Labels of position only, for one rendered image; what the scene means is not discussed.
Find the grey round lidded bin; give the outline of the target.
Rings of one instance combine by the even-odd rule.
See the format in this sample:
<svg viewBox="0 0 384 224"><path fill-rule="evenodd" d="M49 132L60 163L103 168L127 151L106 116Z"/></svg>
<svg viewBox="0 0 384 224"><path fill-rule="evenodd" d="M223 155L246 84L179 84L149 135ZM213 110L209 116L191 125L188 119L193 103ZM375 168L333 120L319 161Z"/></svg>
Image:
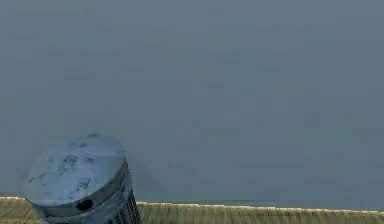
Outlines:
<svg viewBox="0 0 384 224"><path fill-rule="evenodd" d="M112 136L49 147L28 170L23 193L41 224L142 224L125 149Z"/></svg>

